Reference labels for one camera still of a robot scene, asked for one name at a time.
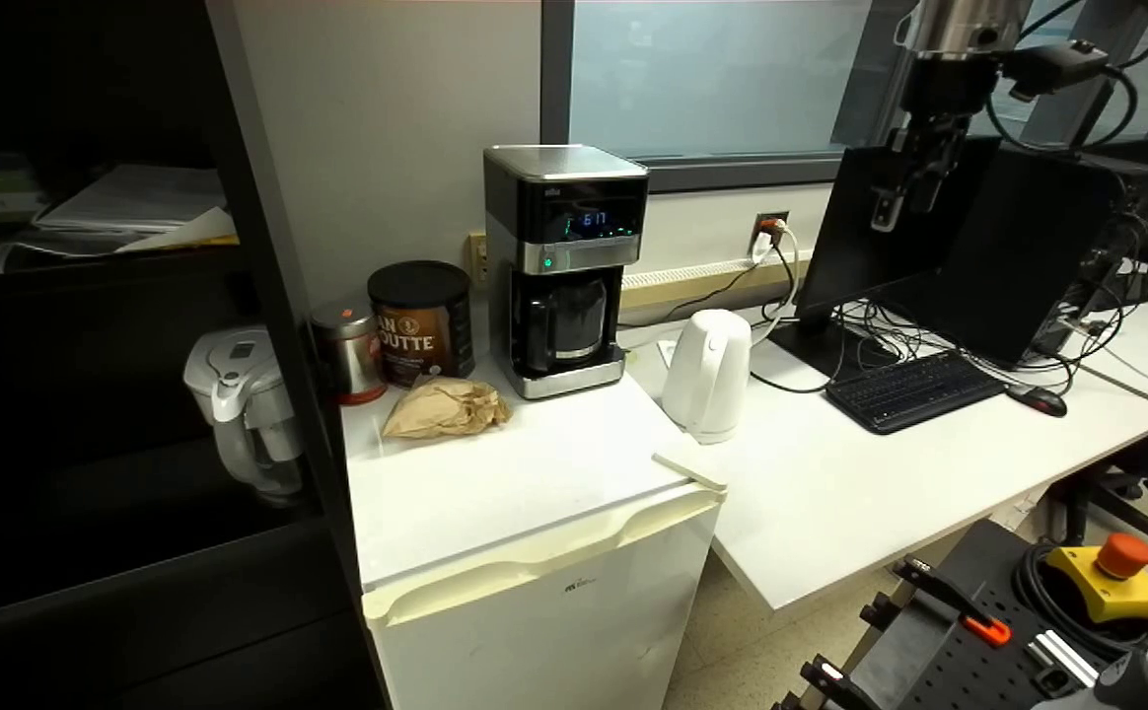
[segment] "wall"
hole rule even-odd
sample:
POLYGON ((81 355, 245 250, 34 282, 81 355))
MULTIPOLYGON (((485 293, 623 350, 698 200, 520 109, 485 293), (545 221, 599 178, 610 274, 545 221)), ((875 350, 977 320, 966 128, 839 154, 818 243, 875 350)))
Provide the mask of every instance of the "wall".
MULTIPOLYGON (((228 0, 226 19, 309 300, 390 261, 459 261, 485 226, 480 145, 535 140, 539 0, 228 0)), ((627 282, 736 268, 761 208, 811 237, 824 188, 653 199, 627 282)))

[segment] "white appliance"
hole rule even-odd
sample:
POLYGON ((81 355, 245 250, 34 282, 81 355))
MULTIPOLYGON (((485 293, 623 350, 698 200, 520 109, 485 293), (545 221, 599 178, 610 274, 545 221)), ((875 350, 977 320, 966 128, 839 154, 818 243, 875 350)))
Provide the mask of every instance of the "white appliance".
POLYGON ((633 380, 464 442, 377 442, 343 412, 369 629, 394 710, 657 710, 723 489, 662 468, 677 437, 633 380))
POLYGON ((753 336, 736 312, 693 312, 677 336, 657 407, 702 446, 724 442, 749 384, 753 336))
POLYGON ((301 434, 267 330, 202 336, 186 355, 182 384, 209 420, 228 479, 267 505, 286 505, 301 493, 301 434))

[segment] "keyboard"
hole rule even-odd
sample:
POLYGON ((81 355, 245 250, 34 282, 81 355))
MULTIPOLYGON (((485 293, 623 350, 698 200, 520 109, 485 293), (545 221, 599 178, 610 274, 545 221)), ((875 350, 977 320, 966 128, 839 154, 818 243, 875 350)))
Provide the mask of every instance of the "keyboard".
POLYGON ((824 385, 824 397, 873 434, 908 432, 988 393, 1002 393, 1002 384, 960 350, 857 371, 824 385))

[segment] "white mini fridge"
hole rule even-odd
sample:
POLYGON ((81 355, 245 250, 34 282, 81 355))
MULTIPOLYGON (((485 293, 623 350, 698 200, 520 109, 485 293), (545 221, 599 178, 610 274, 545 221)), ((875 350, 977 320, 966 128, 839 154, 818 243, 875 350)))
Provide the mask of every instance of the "white mini fridge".
POLYGON ((657 710, 723 489, 651 463, 639 384, 520 404, 506 432, 386 450, 348 414, 351 505, 394 710, 657 710))

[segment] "floor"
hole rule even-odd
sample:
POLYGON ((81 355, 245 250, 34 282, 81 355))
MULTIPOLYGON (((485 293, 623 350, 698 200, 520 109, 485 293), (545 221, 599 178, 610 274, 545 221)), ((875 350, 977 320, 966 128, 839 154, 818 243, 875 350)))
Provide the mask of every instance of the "floor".
MULTIPOLYGON (((1017 517, 1010 530, 1038 534, 1038 517, 1017 517)), ((960 542, 946 537, 919 547, 924 560, 944 560, 960 542)), ((858 571, 831 585, 783 613, 768 613, 749 588, 740 588, 724 566, 708 560, 689 633, 672 683, 672 710, 768 710, 778 697, 804 694, 800 663, 824 654, 844 663, 865 639, 858 609, 875 597, 890 597, 890 567, 858 571)))

